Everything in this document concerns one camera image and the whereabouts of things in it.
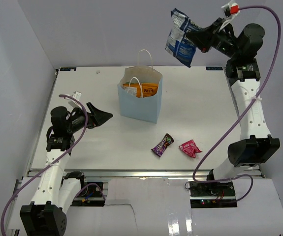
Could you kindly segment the dark blue snack bag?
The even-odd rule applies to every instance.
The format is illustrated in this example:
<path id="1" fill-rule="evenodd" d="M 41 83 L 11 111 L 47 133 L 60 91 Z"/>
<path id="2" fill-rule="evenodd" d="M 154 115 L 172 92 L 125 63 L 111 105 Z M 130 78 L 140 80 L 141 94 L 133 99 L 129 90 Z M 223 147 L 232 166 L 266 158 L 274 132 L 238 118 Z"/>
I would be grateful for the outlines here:
<path id="1" fill-rule="evenodd" d="M 165 50 L 181 64 L 190 68 L 196 46 L 186 37 L 186 33 L 199 31 L 201 27 L 177 8 L 171 11 L 171 18 L 173 27 L 169 33 Z"/>

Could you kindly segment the orange Kettle chips bag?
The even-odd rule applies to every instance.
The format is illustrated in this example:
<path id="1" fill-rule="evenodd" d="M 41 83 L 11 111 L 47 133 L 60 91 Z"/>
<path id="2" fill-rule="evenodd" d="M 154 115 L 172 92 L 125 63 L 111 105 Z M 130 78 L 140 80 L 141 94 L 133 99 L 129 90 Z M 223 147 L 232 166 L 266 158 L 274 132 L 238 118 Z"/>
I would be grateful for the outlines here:
<path id="1" fill-rule="evenodd" d="M 125 83 L 123 86 L 128 94 L 137 98 L 154 96 L 158 90 L 158 84 L 155 83 Z"/>

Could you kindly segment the purple brown M&M's packet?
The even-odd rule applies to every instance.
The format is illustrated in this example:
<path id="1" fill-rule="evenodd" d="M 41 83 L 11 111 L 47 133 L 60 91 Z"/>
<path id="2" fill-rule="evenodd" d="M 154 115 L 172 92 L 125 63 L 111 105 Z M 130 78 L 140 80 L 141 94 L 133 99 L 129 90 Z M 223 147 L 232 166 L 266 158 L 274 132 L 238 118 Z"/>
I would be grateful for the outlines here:
<path id="1" fill-rule="evenodd" d="M 174 139 L 171 135 L 166 133 L 163 137 L 163 139 L 154 147 L 151 149 L 151 151 L 157 155 L 158 157 L 161 157 L 168 146 L 174 143 Z"/>

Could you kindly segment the red pink candy packet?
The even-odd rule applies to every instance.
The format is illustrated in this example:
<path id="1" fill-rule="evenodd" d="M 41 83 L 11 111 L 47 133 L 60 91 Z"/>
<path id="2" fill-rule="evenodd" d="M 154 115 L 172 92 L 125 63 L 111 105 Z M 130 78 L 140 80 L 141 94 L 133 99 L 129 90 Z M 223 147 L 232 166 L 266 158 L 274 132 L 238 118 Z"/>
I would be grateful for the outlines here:
<path id="1" fill-rule="evenodd" d="M 179 149 L 191 158 L 196 158 L 196 154 L 202 152 L 193 139 L 179 145 Z"/>

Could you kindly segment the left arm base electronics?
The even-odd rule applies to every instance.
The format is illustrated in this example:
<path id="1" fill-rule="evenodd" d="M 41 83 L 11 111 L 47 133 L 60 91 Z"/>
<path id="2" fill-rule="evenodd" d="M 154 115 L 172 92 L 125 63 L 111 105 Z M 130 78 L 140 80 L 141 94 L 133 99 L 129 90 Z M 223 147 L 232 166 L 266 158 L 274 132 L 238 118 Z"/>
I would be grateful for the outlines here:
<path id="1" fill-rule="evenodd" d="M 71 207 L 103 207 L 103 182 L 84 181 L 86 187 L 72 202 Z"/>

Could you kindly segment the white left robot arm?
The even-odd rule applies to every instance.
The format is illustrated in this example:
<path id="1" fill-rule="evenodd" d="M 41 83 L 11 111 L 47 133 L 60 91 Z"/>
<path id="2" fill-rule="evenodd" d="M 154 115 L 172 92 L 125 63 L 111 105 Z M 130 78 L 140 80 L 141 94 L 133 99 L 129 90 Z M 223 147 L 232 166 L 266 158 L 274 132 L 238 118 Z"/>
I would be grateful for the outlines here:
<path id="1" fill-rule="evenodd" d="M 28 205 L 23 205 L 20 217 L 29 236 L 62 236 L 66 231 L 66 213 L 76 196 L 88 190 L 82 172 L 65 174 L 74 145 L 74 133 L 93 129 L 106 123 L 112 114 L 87 103 L 88 112 L 76 107 L 71 112 L 64 106 L 51 110 L 52 126 L 46 137 L 46 170 Z"/>

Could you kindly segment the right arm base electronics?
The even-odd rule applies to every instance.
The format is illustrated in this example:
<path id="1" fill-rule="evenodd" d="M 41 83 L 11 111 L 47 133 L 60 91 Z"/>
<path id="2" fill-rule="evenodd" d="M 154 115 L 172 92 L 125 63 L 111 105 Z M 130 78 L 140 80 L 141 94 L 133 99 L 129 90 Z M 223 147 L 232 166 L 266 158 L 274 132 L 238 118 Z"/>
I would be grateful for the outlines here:
<path id="1" fill-rule="evenodd" d="M 233 182 L 203 184 L 188 181 L 184 187 L 189 192 L 192 209 L 237 207 Z"/>

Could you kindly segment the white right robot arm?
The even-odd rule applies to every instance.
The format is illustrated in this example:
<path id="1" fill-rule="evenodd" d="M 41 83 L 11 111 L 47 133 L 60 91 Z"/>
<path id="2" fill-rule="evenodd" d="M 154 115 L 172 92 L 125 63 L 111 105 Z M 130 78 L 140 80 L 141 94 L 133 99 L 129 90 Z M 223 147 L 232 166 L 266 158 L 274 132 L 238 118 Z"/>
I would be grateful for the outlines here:
<path id="1" fill-rule="evenodd" d="M 212 196 L 224 190 L 222 181 L 230 181 L 249 167 L 265 163 L 280 147 L 279 139 L 272 137 L 268 129 L 259 95 L 267 82 L 260 82 L 255 57 L 264 35 L 262 26 L 251 23 L 235 36 L 232 25 L 225 25 L 222 18 L 186 34 L 202 52 L 215 48 L 229 57 L 225 73 L 238 114 L 234 124 L 241 129 L 240 140 L 228 146 L 228 157 L 207 175 L 206 191 Z"/>

